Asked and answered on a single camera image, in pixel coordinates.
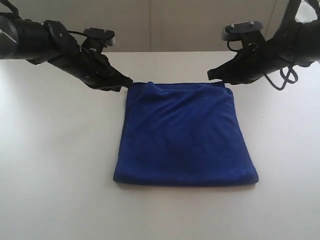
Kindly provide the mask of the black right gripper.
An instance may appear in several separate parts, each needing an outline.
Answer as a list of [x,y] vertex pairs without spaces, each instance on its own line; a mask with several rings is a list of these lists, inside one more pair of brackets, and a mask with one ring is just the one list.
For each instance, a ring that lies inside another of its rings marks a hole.
[[308,61],[294,53],[298,34],[303,28],[299,22],[290,22],[281,27],[268,41],[254,49],[244,48],[222,65],[207,71],[209,80],[222,80],[225,84],[247,85],[285,67],[306,68]]

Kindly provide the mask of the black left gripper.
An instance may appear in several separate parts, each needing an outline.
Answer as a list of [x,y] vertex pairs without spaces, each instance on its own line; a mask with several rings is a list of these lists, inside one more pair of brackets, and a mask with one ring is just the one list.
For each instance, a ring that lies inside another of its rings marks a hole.
[[102,47],[82,46],[87,38],[83,32],[67,30],[60,21],[46,20],[42,26],[50,45],[43,63],[50,63],[96,90],[120,92],[122,87],[133,85],[131,78],[111,66]]

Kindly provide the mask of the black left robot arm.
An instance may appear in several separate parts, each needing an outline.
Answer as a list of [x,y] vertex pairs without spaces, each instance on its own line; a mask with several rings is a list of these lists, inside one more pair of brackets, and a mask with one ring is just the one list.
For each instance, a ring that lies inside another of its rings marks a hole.
[[133,80],[115,69],[102,51],[115,44],[115,32],[89,27],[80,33],[67,30],[60,21],[42,23],[22,19],[19,10],[8,0],[1,4],[9,12],[0,14],[0,58],[26,60],[33,65],[49,63],[81,80],[94,90],[119,92],[130,88]]

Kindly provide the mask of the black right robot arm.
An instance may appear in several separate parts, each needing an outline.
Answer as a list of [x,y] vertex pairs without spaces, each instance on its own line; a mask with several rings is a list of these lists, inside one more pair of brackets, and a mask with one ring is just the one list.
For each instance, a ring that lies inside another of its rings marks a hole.
[[301,1],[289,1],[282,22],[274,36],[265,40],[259,21],[226,25],[222,40],[241,42],[241,49],[230,50],[236,55],[226,63],[207,71],[209,80],[225,84],[251,84],[262,77],[278,91],[286,84],[295,84],[299,77],[295,66],[308,68],[320,59],[320,3],[308,0],[316,19],[310,22],[295,20]]

